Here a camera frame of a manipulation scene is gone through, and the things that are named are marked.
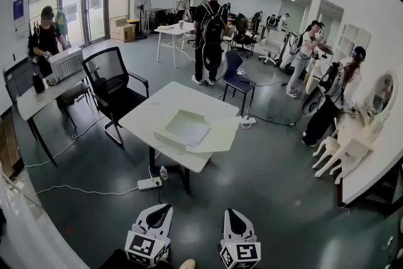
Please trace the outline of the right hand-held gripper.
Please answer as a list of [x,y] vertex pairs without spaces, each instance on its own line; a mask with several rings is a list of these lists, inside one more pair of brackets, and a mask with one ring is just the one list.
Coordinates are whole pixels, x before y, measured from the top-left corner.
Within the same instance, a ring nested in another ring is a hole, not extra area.
[[227,209],[222,232],[219,255],[224,266],[255,268],[261,261],[261,243],[258,242],[252,222],[242,213]]

